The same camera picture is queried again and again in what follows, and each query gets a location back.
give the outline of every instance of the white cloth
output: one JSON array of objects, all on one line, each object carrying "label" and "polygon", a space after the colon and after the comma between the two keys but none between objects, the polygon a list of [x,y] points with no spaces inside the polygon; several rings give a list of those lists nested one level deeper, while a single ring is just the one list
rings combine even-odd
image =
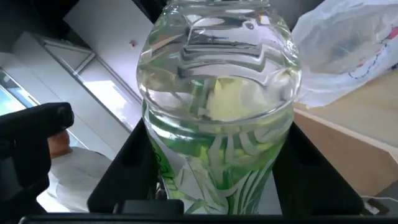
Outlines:
[{"label": "white cloth", "polygon": [[71,212],[88,212],[87,199],[111,164],[107,157],[79,147],[51,160],[47,193]]}]

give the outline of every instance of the white plastic bag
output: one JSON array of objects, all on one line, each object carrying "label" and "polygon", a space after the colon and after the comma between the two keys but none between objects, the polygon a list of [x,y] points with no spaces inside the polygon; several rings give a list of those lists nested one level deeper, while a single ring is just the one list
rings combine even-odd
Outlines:
[{"label": "white plastic bag", "polygon": [[398,0],[325,0],[292,35],[303,67],[296,101],[325,106],[398,63]]}]

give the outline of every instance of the window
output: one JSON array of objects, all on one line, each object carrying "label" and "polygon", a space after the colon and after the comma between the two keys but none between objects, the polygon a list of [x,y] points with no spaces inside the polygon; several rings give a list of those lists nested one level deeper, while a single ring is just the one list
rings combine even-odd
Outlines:
[{"label": "window", "polygon": [[43,39],[44,47],[111,114],[132,131],[141,118],[141,99],[91,50]]}]

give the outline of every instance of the wooden shelf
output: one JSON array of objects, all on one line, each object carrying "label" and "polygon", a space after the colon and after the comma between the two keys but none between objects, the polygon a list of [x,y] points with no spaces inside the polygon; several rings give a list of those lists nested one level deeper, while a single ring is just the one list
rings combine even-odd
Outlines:
[{"label": "wooden shelf", "polygon": [[385,74],[334,103],[295,112],[370,145],[398,154],[398,71]]},{"label": "wooden shelf", "polygon": [[398,180],[398,71],[334,103],[310,110],[295,104],[295,122],[361,195]]}]

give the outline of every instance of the black plastic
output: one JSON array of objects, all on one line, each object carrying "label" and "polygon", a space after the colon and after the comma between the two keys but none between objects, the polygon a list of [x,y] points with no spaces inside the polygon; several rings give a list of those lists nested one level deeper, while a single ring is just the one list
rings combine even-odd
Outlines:
[{"label": "black plastic", "polygon": [[[138,160],[138,155],[142,155],[141,163],[124,165],[126,159]],[[364,207],[361,197],[296,124],[290,128],[273,172],[286,217],[359,215]],[[156,177],[152,146],[141,120],[91,194],[88,208],[90,212],[112,213],[115,204],[122,200],[147,199]]]},{"label": "black plastic", "polygon": [[155,155],[140,120],[91,193],[89,211],[112,213],[125,200],[154,198],[157,174]]},{"label": "black plastic", "polygon": [[28,217],[21,224],[58,224],[58,223],[397,223],[396,217],[359,217],[359,216],[335,216],[335,217],[307,217],[284,218],[280,215],[181,215],[174,217],[156,215],[103,215],[103,214],[48,214],[45,216]]}]

